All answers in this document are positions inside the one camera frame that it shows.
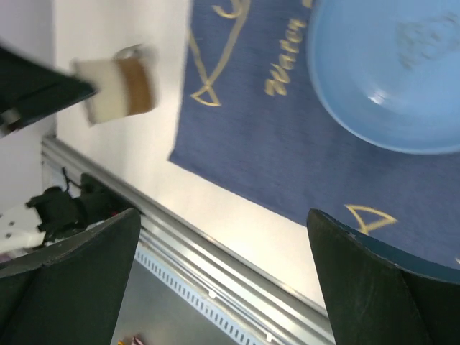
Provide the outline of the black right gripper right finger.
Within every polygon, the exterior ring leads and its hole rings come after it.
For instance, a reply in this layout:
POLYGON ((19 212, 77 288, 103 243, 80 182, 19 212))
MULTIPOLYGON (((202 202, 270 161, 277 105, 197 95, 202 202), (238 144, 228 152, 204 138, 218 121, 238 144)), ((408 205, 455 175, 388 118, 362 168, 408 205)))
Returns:
POLYGON ((337 344, 458 344, 459 271, 312 209, 306 225, 337 344))

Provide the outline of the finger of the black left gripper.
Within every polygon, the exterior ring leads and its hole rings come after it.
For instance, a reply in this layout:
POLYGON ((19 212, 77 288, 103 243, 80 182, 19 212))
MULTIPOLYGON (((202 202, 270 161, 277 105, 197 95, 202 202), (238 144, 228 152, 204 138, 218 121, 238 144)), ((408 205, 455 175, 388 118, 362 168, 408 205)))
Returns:
POLYGON ((1 136, 5 137, 96 94, 89 82, 1 47, 1 136))

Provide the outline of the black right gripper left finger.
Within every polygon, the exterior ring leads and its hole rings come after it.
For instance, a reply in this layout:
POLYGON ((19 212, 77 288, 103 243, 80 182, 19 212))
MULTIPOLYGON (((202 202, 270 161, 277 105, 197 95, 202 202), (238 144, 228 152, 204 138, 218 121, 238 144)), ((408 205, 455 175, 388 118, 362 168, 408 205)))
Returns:
POLYGON ((1 343, 110 344, 140 226, 129 209, 1 263, 1 343))

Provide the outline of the metal cup brown band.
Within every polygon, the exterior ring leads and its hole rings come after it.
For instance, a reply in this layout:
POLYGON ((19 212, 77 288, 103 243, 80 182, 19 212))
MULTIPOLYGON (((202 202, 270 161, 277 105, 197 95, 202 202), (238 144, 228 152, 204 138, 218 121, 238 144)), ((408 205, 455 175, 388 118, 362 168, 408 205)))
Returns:
POLYGON ((145 114, 157 105, 152 52, 143 44, 125 47, 113 57, 74 60, 75 75, 96 93, 84 101, 89 124, 145 114))

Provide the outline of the blue placemat gold print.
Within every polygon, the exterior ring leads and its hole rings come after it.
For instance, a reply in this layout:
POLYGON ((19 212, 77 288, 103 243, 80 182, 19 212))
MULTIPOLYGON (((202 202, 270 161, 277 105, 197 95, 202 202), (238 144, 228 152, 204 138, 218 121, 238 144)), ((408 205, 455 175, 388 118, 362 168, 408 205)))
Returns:
POLYGON ((367 143, 321 105, 306 44, 312 1, 194 1, 171 162, 304 224, 318 208, 459 267, 459 156, 367 143))

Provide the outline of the blue plastic plate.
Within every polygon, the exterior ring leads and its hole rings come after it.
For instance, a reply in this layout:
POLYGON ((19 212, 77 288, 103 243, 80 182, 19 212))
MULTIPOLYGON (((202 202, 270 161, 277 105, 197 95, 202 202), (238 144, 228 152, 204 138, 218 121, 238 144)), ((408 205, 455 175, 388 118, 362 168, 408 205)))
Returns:
POLYGON ((375 146, 459 151, 459 3, 317 1, 310 79, 332 118, 375 146))

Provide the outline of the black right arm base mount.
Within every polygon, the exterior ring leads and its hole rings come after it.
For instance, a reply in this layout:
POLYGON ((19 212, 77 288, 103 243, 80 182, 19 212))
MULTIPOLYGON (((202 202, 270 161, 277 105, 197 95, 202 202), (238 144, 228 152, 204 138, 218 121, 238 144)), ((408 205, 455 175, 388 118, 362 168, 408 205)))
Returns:
POLYGON ((38 231, 44 235, 44 243, 81 233, 89 226, 133 207, 124 197, 88 173, 83 173, 80 183, 75 184, 80 195, 72 197, 70 185, 73 181, 65 168, 62 174, 65 189, 50 187, 26 203, 26 207, 36 210, 41 219, 38 231))

